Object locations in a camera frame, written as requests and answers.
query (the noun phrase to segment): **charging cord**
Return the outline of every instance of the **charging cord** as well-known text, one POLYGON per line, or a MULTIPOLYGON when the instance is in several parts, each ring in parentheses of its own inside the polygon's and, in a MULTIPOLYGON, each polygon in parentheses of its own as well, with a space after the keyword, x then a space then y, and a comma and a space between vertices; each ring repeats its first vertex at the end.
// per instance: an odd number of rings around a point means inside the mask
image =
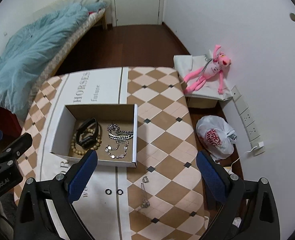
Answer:
MULTIPOLYGON (((248 151, 248 152, 245 152, 245 153, 250 153, 250 152, 252 152, 252 151, 253 151, 254 149, 256 149, 256 148, 257 148, 257 146, 254 146, 254 147, 251 149, 251 151, 248 151)), ((240 157, 238 157, 238 159, 237 159, 236 161, 232 162, 229 172, 232 171, 232 165, 233 165, 234 163, 236 163, 239 159, 240 159, 240 157)))

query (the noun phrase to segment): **door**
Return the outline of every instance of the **door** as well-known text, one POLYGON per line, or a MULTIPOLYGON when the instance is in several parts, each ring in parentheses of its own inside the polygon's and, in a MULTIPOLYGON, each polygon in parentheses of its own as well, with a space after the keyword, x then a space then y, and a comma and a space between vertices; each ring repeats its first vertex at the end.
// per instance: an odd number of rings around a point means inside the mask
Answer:
POLYGON ((115 0, 116 25, 158 24, 160 0, 115 0))

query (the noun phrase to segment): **pink stuffed animal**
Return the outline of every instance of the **pink stuffed animal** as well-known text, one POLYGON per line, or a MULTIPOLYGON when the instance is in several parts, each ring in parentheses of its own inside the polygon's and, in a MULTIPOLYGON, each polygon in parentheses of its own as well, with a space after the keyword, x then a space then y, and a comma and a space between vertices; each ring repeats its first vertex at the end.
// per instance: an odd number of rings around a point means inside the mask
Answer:
MULTIPOLYGON (((223 52, 220 52, 219 55, 217 55, 217 52, 220 48, 220 45, 215 46, 212 62, 209 63, 209 65, 206 67, 199 79, 183 91, 184 94, 190 94, 195 90, 197 91, 201 89, 206 83, 206 81, 209 78, 215 76, 217 73, 219 73, 220 75, 220 85, 218 93, 221 95, 223 94, 223 68, 231 65, 231 59, 229 59, 229 57, 223 54, 223 52)), ((192 78, 196 78, 202 72, 203 68, 204 67, 187 74, 183 79, 185 83, 187 83, 192 78)))

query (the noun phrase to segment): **blue comforter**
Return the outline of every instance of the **blue comforter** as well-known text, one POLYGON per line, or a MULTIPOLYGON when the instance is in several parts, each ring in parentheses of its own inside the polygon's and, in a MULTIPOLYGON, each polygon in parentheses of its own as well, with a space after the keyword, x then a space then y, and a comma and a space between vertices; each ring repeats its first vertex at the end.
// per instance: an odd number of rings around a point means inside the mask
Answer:
POLYGON ((0 56, 0 107, 25 119, 32 85, 88 18, 88 12, 86 7, 74 3, 24 26, 10 38, 0 56))

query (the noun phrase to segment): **open box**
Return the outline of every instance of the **open box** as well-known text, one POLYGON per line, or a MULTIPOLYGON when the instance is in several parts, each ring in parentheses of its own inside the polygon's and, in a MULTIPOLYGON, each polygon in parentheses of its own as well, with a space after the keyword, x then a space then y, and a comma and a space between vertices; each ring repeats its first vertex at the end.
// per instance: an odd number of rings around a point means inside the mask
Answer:
MULTIPOLYGON (((78 127, 88 118, 95 118, 99 123, 99 134, 102 143, 97 152, 98 165, 117 167, 136 167, 137 154, 137 105, 65 105, 57 124, 51 152, 61 158, 78 162, 82 156, 71 149, 71 139, 78 127), (106 145, 113 148, 116 142, 109 138, 107 127, 112 122, 120 126, 121 130, 133 130, 133 139, 128 140, 127 155, 124 158, 112 159, 105 151, 106 145)), ((111 151, 111 154, 120 156, 124 154, 123 145, 111 151)))

